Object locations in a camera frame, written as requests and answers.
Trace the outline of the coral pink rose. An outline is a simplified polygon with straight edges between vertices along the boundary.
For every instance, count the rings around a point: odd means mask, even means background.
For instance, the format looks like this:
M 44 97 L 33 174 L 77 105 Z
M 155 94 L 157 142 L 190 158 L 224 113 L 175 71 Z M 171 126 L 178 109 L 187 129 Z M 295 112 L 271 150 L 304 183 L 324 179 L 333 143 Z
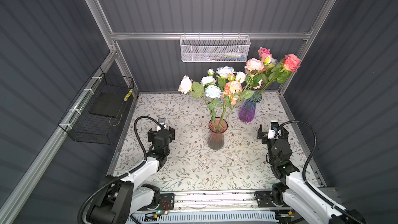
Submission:
M 258 90 L 258 95 L 261 95 L 274 82 L 283 84 L 293 72 L 297 72 L 301 64 L 301 60 L 294 54 L 286 55 L 279 62 L 276 62 L 273 58 L 266 60 L 269 60 L 269 63 L 264 64 L 262 86 Z

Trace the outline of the white blue rose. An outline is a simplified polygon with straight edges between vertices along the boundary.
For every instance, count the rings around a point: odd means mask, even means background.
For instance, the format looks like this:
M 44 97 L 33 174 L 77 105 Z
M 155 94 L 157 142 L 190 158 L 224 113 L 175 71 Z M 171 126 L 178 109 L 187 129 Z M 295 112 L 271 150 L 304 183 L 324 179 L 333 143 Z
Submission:
M 233 67 L 224 66 L 217 68 L 216 73 L 219 77 L 228 79 L 231 75 L 235 75 L 235 70 Z

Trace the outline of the blue purple glass vase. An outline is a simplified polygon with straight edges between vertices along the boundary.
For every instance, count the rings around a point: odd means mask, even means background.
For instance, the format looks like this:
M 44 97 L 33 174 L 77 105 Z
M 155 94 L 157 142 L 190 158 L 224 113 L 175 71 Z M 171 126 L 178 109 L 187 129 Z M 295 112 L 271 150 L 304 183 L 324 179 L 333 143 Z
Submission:
M 239 119 L 245 123 L 252 122 L 255 118 L 257 104 L 261 100 L 261 94 L 255 91 L 253 96 L 244 102 L 238 114 Z

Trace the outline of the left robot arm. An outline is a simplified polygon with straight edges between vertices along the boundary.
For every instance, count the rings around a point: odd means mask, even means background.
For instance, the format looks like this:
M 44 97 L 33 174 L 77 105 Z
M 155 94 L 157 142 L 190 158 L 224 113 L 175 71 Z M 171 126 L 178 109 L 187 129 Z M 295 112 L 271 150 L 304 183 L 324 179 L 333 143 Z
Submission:
M 156 208 L 160 202 L 160 190 L 146 183 L 146 179 L 158 172 L 167 162 L 170 143 L 175 139 L 175 129 L 149 131 L 152 143 L 147 159 L 122 176 L 107 176 L 98 193 L 90 199 L 85 217 L 80 220 L 91 224 L 125 224 L 131 214 L 149 206 Z

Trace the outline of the pale pink rose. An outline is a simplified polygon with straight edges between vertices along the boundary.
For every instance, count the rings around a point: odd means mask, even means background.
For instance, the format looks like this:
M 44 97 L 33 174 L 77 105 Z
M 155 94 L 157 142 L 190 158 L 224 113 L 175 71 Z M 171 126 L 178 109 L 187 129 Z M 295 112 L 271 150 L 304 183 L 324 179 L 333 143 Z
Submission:
M 181 80 L 178 91 L 183 94 L 189 93 L 192 95 L 194 99 L 201 99 L 204 102 L 204 100 L 202 99 L 204 89 L 203 86 L 201 85 L 201 82 L 194 82 L 187 75 L 185 75 Z

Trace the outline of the red glass vase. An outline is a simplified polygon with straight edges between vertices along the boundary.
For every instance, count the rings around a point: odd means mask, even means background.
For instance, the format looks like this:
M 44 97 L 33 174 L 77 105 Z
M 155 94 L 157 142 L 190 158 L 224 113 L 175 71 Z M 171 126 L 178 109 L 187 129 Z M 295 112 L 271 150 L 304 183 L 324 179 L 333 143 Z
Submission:
M 207 139 L 207 145 L 210 149 L 220 150 L 224 146 L 224 133 L 227 131 L 228 127 L 228 123 L 220 117 L 216 117 L 214 120 L 209 121 L 208 128 L 210 134 Z

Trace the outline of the white peony flower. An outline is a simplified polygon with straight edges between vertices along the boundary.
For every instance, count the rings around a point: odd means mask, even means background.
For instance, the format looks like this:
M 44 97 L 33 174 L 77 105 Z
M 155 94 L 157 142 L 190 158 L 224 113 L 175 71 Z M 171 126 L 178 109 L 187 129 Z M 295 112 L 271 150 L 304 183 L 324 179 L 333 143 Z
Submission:
M 226 114 L 225 101 L 222 99 L 222 90 L 217 81 L 214 78 L 215 72 L 209 68 L 207 70 L 208 76 L 205 76 L 201 80 L 204 93 L 202 99 L 204 100 L 211 116 L 211 120 L 214 124 L 214 130 L 221 132 L 222 130 L 222 118 Z

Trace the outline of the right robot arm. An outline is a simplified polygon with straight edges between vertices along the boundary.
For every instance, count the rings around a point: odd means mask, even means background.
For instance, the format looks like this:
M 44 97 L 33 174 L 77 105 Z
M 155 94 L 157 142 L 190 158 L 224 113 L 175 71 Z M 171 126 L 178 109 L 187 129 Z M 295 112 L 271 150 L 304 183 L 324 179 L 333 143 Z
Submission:
M 366 220 L 355 209 L 349 210 L 332 200 L 306 178 L 309 162 L 305 162 L 303 170 L 299 170 L 290 160 L 292 150 L 288 142 L 289 132 L 283 124 L 271 122 L 268 131 L 262 126 L 257 131 L 257 139 L 267 146 L 266 163 L 276 179 L 268 199 L 255 193 L 258 206 L 273 204 L 276 207 L 290 206 L 309 224 L 364 224 Z

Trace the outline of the pink peony spray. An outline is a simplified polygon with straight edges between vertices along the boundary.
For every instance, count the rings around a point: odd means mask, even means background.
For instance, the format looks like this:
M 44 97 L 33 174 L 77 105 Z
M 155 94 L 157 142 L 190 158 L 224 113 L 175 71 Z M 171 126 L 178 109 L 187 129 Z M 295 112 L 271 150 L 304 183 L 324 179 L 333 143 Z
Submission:
M 251 98 L 255 91 L 258 92 L 262 86 L 262 73 L 265 70 L 264 64 L 269 63 L 269 60 L 267 61 L 266 59 L 252 58 L 247 60 L 244 70 L 242 71 L 246 74 L 246 79 L 242 84 L 235 81 L 237 72 L 228 79 L 218 76 L 218 85 L 221 87 L 223 93 L 222 99 L 225 101 L 226 105 L 226 114 L 223 117 L 224 120 L 227 121 L 229 119 L 239 102 Z

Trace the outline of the magenta pink rose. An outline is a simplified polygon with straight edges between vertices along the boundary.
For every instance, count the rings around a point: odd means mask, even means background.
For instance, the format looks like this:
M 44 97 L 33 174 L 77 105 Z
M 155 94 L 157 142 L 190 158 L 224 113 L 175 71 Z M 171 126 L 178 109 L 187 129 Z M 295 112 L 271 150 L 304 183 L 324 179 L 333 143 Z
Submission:
M 272 57 L 270 50 L 263 48 L 263 47 L 260 47 L 260 49 L 258 50 L 258 53 L 259 53 L 259 57 L 261 60 L 265 60 L 266 58 Z

